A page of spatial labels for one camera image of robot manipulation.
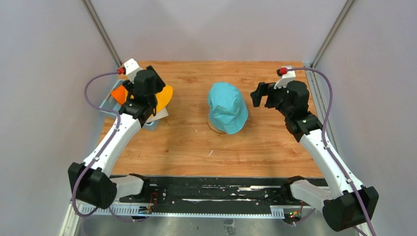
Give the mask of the yellow bucket hat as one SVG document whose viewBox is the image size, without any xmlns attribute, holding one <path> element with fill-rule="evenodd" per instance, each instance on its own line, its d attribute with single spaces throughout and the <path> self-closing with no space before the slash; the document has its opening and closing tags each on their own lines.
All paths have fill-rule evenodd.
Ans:
<svg viewBox="0 0 417 236">
<path fill-rule="evenodd" d="M 173 97 L 173 88 L 169 85 L 134 88 L 132 84 L 120 86 L 120 94 L 114 96 L 120 105 L 119 112 L 136 119 L 155 116 L 163 110 Z"/>
</svg>

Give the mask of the orange bucket hat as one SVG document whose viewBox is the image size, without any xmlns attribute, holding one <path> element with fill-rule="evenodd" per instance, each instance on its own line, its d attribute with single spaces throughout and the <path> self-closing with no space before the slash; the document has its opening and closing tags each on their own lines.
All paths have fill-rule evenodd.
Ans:
<svg viewBox="0 0 417 236">
<path fill-rule="evenodd" d="M 114 90 L 112 90 L 110 92 L 110 95 L 121 106 L 127 100 L 128 91 L 123 85 L 120 85 L 116 87 Z"/>
</svg>

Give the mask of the teal bucket hat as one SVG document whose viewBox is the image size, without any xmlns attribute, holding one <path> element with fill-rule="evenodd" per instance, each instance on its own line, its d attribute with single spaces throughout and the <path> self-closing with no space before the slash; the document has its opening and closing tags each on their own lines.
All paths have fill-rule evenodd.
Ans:
<svg viewBox="0 0 417 236">
<path fill-rule="evenodd" d="M 244 127 L 248 108 L 241 91 L 226 82 L 214 83 L 208 92 L 209 121 L 226 134 L 233 135 Z"/>
</svg>

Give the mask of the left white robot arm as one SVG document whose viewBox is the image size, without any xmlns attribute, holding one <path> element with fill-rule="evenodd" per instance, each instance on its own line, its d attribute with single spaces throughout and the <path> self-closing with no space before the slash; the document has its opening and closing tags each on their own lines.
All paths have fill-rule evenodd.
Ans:
<svg viewBox="0 0 417 236">
<path fill-rule="evenodd" d="M 126 75 L 132 76 L 133 80 L 122 84 L 128 94 L 120 109 L 113 112 L 117 119 L 112 129 L 82 163 L 74 162 L 68 168 L 73 204 L 80 200 L 107 209 L 114 200 L 130 195 L 139 203 L 150 199 L 148 178 L 138 174 L 117 178 L 110 175 L 132 137 L 157 114 L 157 94 L 166 84 L 151 65 L 126 71 Z"/>
</svg>

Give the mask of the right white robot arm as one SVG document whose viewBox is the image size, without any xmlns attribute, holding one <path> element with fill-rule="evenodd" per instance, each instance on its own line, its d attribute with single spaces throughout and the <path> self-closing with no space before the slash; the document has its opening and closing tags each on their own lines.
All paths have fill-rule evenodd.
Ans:
<svg viewBox="0 0 417 236">
<path fill-rule="evenodd" d="M 291 81 L 284 88 L 260 82 L 250 94 L 254 107 L 266 96 L 266 108 L 283 116 L 287 130 L 313 158 L 325 178 L 326 191 L 301 176 L 290 177 L 282 185 L 281 199 L 288 205 L 303 201 L 319 210 L 336 232 L 356 227 L 371 219 L 379 199 L 377 190 L 366 187 L 343 164 L 337 151 L 323 133 L 323 125 L 308 110 L 309 90 L 305 83 Z"/>
</svg>

